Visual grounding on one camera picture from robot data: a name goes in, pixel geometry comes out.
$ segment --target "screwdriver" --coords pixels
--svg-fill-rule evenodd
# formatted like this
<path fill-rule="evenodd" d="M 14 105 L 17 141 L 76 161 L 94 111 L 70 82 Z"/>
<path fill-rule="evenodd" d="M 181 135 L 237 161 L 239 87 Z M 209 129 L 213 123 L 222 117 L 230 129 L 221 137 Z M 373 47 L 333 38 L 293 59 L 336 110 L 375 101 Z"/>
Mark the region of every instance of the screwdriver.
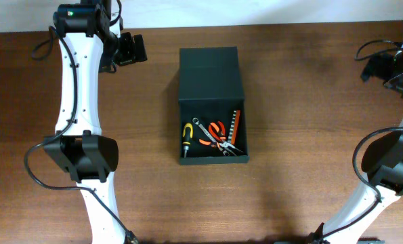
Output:
<path fill-rule="evenodd" d="M 190 139 L 194 135 L 194 128 L 191 123 L 186 123 L 183 127 L 183 158 L 186 158 L 186 154 L 189 151 Z"/>

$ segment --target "wood grain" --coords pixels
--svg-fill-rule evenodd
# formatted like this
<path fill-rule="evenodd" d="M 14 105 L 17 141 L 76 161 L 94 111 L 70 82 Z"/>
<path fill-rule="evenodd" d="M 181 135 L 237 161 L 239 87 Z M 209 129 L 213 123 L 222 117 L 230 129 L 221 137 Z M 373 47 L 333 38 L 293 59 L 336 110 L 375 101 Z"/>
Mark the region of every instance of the wood grain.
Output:
<path fill-rule="evenodd" d="M 103 134 L 120 148 L 121 219 L 143 241 L 261 241 L 306 236 L 358 183 L 351 158 L 371 131 L 397 125 L 400 95 L 359 78 L 357 48 L 403 40 L 403 22 L 137 29 L 149 60 L 100 75 Z M 45 190 L 22 157 L 53 133 L 60 106 L 59 48 L 29 58 L 47 33 L 0 34 L 0 243 L 88 243 L 79 192 Z M 178 165 L 179 48 L 237 46 L 246 96 L 246 165 Z M 49 184 L 73 184 L 43 153 L 31 159 Z M 403 243 L 403 199 L 364 233 Z"/>

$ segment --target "open box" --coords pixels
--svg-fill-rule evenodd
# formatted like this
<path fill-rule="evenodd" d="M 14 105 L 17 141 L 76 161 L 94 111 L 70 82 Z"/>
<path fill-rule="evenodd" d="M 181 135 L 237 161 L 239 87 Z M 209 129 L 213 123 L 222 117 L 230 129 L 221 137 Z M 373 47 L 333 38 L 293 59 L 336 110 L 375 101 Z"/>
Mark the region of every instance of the open box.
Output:
<path fill-rule="evenodd" d="M 180 49 L 179 107 L 181 165 L 248 162 L 245 95 L 237 47 Z M 199 142 L 199 139 L 210 140 L 192 119 L 197 118 L 206 129 L 211 122 L 221 121 L 228 138 L 234 110 L 240 110 L 234 146 L 243 153 L 231 149 L 237 156 L 225 157 L 217 147 Z M 192 124 L 194 134 L 187 156 L 183 158 L 182 132 L 187 123 Z"/>

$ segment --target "metal tool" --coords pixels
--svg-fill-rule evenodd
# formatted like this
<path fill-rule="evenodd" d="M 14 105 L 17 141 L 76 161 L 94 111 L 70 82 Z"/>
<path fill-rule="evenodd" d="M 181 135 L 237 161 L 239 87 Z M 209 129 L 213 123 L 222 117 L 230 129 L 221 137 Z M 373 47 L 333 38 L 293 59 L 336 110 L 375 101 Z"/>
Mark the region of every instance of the metal tool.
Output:
<path fill-rule="evenodd" d="M 230 156 L 230 153 L 228 152 L 228 150 L 224 150 L 220 145 L 219 142 L 217 140 L 215 140 L 215 138 L 206 130 L 206 128 L 204 127 L 204 125 L 202 125 L 202 123 L 200 123 L 200 121 L 197 118 L 193 118 L 192 122 L 199 126 L 200 129 L 204 132 L 204 134 L 206 134 L 206 136 L 210 139 L 210 141 L 216 143 L 218 149 L 222 152 L 222 154 L 224 154 L 224 156 Z"/>
<path fill-rule="evenodd" d="M 187 123 L 185 124 L 185 126 L 183 127 L 183 158 L 186 158 L 186 154 L 189 151 L 189 146 L 190 146 L 190 139 L 192 139 L 194 135 L 194 128 L 192 127 L 191 123 Z"/>
<path fill-rule="evenodd" d="M 209 139 L 214 143 L 214 144 L 212 144 L 212 142 L 208 142 L 208 141 L 204 141 L 204 140 L 200 139 L 199 141 L 202 145 L 215 147 L 215 144 L 216 144 L 218 149 L 225 156 L 229 156 L 230 153 L 233 154 L 234 156 L 237 156 L 236 153 L 234 153 L 230 148 L 237 150 L 240 153 L 243 153 L 243 151 L 237 149 L 234 145 L 230 144 L 229 142 L 226 142 L 225 136 L 221 136 L 221 135 L 225 135 L 225 133 L 226 133 L 225 126 L 221 121 L 217 122 L 219 126 L 216 125 L 216 123 L 214 123 L 214 122 L 210 123 L 209 131 L 207 131 L 206 128 L 201 123 L 199 123 L 199 120 L 197 118 L 194 118 L 192 120 L 192 122 L 195 125 L 198 125 L 202 129 L 202 131 L 206 134 L 206 136 L 209 137 Z"/>
<path fill-rule="evenodd" d="M 228 143 L 234 145 L 236 142 L 237 128 L 239 125 L 240 110 L 233 111 L 233 119 L 231 120 L 230 132 L 228 132 Z"/>

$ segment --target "orange pliers handle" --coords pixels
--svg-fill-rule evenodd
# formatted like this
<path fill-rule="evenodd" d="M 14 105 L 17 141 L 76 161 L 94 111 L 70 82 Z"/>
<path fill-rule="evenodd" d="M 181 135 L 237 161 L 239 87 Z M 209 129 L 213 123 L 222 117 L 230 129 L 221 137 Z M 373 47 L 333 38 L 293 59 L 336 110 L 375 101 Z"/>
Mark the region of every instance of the orange pliers handle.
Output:
<path fill-rule="evenodd" d="M 199 139 L 199 142 L 202 144 L 202 145 L 205 145 L 205 146 L 211 146 L 211 147 L 213 147 L 213 148 L 215 148 L 215 147 L 220 147 L 220 145 L 219 145 L 219 143 L 214 143 L 214 142 L 208 142 L 208 141 L 205 141 L 205 140 L 203 140 L 203 139 Z"/>
<path fill-rule="evenodd" d="M 218 121 L 216 125 L 215 122 L 210 123 L 209 125 L 209 133 L 216 139 L 218 142 L 226 141 L 226 127 L 221 121 Z"/>

